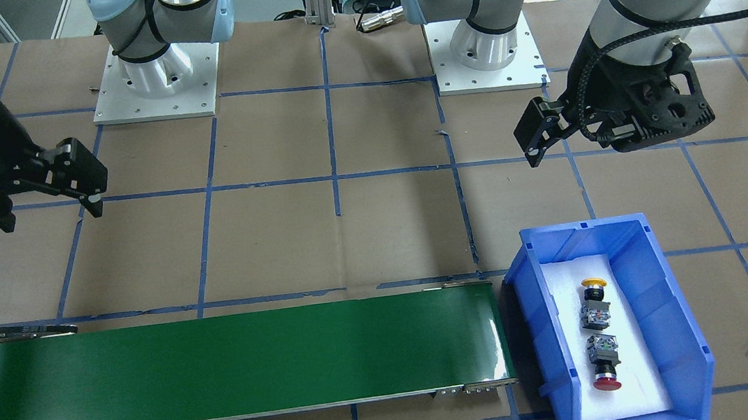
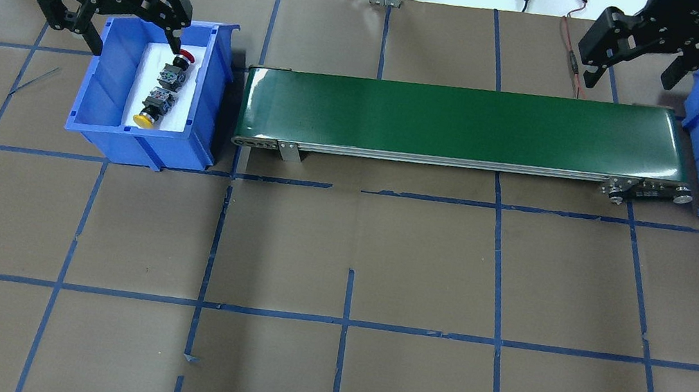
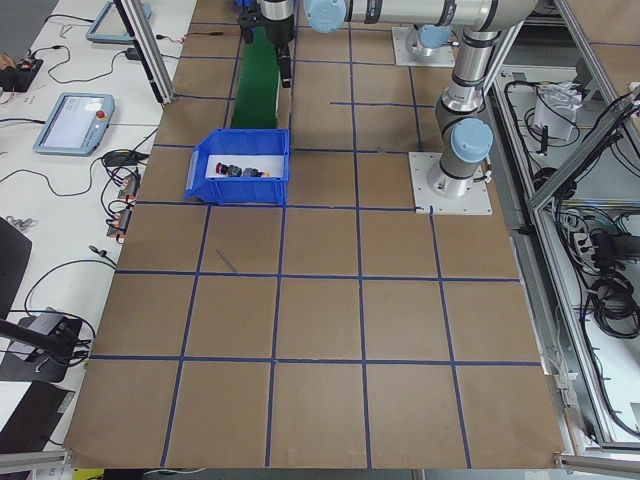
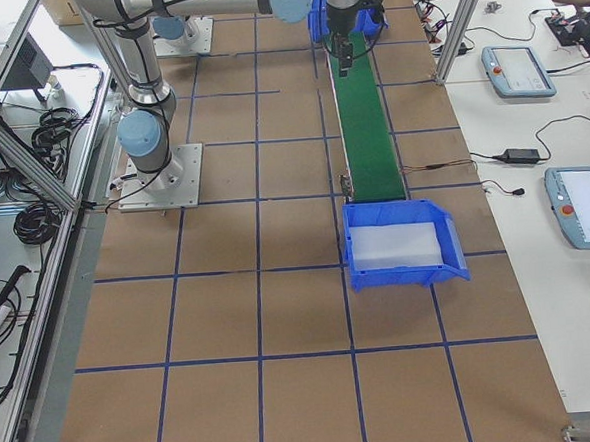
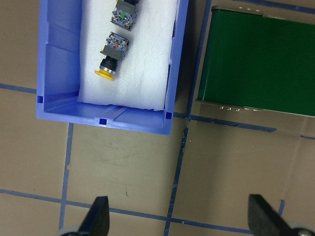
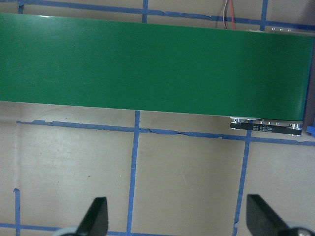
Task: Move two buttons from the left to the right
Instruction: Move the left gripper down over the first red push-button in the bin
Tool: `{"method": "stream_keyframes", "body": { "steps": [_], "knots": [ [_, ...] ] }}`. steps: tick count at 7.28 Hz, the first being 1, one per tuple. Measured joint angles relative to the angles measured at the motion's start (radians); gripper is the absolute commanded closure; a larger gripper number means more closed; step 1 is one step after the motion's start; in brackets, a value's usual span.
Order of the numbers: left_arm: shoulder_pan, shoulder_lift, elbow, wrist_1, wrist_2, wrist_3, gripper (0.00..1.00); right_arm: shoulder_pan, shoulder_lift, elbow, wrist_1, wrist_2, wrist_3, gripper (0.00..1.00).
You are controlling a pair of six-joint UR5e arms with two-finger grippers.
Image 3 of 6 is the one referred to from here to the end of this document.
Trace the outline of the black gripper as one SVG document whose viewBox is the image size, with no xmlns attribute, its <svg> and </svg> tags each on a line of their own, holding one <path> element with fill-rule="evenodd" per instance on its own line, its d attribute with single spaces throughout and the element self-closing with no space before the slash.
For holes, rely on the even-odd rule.
<svg viewBox="0 0 640 480">
<path fill-rule="evenodd" d="M 243 40 L 253 42 L 253 29 L 263 27 L 266 39 L 275 47 L 279 77 L 283 88 L 291 87 L 291 55 L 288 44 L 294 38 L 294 1 L 239 1 L 238 16 Z"/>
</svg>

